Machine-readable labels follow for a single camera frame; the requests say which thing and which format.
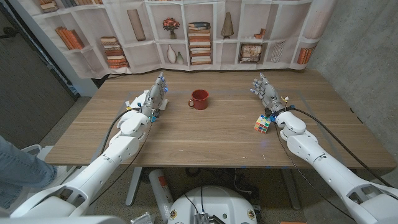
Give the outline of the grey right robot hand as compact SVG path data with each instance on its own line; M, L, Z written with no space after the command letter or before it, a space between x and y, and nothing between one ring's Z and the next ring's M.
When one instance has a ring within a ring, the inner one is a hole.
M253 80L252 85L253 87L250 89L250 92L260 98L265 108L269 109L272 113L279 113L285 110L281 97L263 73L259 74L259 79Z

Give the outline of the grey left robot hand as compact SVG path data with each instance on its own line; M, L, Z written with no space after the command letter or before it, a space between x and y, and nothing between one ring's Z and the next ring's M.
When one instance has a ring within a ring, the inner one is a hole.
M168 99L165 98L167 92L168 86L164 73L160 72L155 83L146 93L144 104L141 107L141 113L148 117L155 113L155 117L159 117L160 111L165 110L168 103Z

